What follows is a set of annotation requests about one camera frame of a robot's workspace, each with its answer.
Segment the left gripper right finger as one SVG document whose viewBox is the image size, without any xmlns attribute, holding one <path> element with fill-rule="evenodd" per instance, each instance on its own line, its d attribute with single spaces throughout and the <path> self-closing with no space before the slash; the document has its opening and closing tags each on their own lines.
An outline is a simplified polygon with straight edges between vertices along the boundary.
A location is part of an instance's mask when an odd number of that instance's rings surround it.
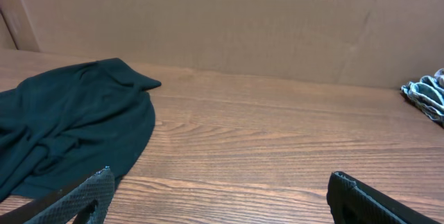
<svg viewBox="0 0 444 224">
<path fill-rule="evenodd" d="M 335 224 L 439 224 L 342 171 L 330 176 L 327 203 Z"/>
</svg>

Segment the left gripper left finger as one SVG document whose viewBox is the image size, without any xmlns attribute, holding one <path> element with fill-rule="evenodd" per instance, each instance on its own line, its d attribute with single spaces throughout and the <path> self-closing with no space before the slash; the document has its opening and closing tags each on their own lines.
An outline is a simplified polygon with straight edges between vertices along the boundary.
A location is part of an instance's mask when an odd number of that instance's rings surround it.
<svg viewBox="0 0 444 224">
<path fill-rule="evenodd" d="M 102 224 L 114 192 L 114 175 L 110 167 L 106 166 L 43 198 L 1 215 L 1 223 L 65 224 L 71 221 Z"/>
</svg>

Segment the black t-shirt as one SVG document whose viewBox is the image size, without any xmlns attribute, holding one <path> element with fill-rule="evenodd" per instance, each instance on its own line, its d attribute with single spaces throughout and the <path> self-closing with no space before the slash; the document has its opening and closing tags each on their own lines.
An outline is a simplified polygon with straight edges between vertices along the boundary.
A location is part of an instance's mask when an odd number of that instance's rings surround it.
<svg viewBox="0 0 444 224">
<path fill-rule="evenodd" d="M 155 127 L 158 80 L 118 58 L 38 74 L 1 93 L 1 197 L 41 198 L 111 169 L 120 183 Z"/>
</svg>

